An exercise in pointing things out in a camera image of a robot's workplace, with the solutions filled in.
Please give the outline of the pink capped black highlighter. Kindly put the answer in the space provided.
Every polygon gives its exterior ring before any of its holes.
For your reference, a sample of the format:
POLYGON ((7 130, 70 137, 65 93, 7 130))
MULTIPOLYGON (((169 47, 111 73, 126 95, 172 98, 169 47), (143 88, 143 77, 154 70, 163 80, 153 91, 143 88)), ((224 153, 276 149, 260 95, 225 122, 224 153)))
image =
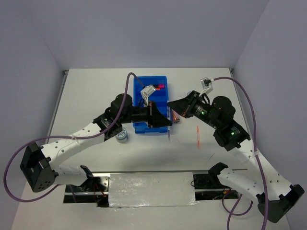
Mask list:
POLYGON ((164 89, 165 88, 165 85, 164 84, 155 84, 154 85, 154 87, 156 88, 156 89, 164 89))

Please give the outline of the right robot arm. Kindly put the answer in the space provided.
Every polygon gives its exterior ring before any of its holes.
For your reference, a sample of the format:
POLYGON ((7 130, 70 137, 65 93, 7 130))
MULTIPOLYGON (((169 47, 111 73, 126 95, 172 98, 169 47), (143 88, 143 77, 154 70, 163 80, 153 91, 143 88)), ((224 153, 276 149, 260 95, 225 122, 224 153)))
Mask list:
POLYGON ((208 170, 211 186, 225 185, 242 193, 256 202, 260 213, 272 223, 277 223, 304 194, 300 185, 283 178, 259 150, 254 150, 250 135, 234 120, 236 110, 227 97, 217 96, 207 104, 198 92, 192 91, 185 98, 167 105, 184 118, 194 116, 214 128, 213 136, 218 145, 253 173, 248 179, 219 162, 208 170))

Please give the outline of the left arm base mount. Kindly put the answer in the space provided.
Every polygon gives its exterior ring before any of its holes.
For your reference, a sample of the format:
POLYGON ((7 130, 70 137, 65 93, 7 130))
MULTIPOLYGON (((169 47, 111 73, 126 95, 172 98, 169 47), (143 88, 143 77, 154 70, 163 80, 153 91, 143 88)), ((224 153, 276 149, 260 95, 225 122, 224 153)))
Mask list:
POLYGON ((84 187, 66 185, 64 204, 95 204, 96 207, 109 207, 109 173, 93 173, 94 181, 84 187))

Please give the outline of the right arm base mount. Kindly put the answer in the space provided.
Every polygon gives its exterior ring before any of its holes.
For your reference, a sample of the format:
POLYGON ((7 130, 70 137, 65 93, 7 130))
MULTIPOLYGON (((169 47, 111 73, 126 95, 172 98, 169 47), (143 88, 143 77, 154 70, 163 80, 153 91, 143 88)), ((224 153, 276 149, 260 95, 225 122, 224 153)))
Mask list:
POLYGON ((238 192, 232 188, 221 185, 218 181, 215 181, 207 173, 193 174, 193 180, 190 183, 194 187, 195 200, 222 200, 224 195, 230 193, 227 199, 237 199, 238 192))

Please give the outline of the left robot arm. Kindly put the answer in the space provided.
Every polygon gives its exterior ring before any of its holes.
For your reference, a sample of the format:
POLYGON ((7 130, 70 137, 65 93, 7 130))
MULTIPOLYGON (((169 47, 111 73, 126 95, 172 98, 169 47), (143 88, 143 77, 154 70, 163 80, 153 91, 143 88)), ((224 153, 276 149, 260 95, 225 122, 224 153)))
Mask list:
POLYGON ((36 141, 25 148, 20 168, 33 192, 46 190, 53 184, 72 184, 83 191, 94 185, 88 167, 62 166, 62 163, 83 150, 103 143, 123 130, 127 123, 145 122, 149 128, 168 127, 172 122, 157 108, 154 101, 148 106, 133 106, 132 97, 119 94, 103 114, 83 129, 55 142, 39 146, 36 141))

